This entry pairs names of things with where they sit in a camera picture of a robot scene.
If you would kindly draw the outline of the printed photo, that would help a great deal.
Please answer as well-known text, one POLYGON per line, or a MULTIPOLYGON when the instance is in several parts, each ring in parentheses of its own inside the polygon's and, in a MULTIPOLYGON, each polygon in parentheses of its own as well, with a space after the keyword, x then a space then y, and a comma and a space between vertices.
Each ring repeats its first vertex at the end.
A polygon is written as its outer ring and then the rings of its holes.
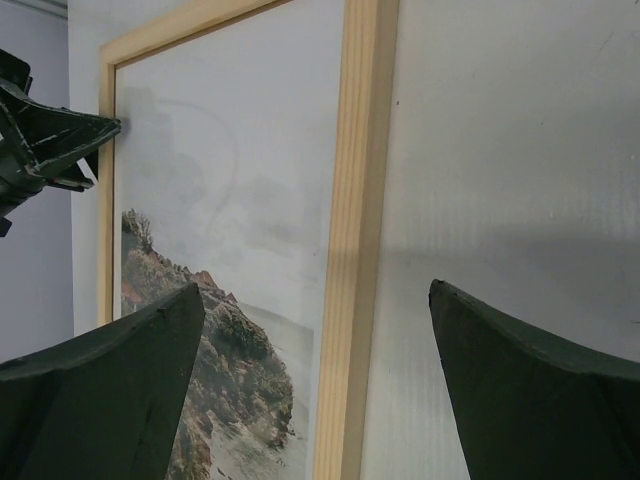
POLYGON ((312 475, 342 24, 272 4, 116 73, 113 311, 206 311, 172 479, 312 475))

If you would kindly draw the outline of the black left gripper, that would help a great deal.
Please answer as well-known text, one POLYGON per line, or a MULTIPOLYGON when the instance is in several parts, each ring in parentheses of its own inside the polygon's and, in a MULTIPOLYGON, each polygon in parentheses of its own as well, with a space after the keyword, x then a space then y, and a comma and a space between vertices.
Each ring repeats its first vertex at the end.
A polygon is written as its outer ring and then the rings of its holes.
POLYGON ((32 101, 30 65, 1 50, 1 237, 7 216, 48 186, 87 190, 94 182, 78 162, 96 167, 99 149, 121 132, 122 122, 47 107, 32 101))

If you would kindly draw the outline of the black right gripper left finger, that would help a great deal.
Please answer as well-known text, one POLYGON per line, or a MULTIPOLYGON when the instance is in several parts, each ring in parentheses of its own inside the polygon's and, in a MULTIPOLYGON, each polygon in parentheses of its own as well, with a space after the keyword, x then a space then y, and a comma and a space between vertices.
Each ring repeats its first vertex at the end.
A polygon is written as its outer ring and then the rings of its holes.
POLYGON ((204 318, 189 283, 2 363, 2 478, 164 478, 204 318))

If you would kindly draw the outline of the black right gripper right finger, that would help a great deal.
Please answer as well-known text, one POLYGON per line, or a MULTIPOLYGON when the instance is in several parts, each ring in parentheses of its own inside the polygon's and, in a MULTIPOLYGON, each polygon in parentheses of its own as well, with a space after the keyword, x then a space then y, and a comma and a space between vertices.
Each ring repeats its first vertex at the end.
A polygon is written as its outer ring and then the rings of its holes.
POLYGON ((473 479, 636 479, 639 365, 434 280, 434 336, 473 479))

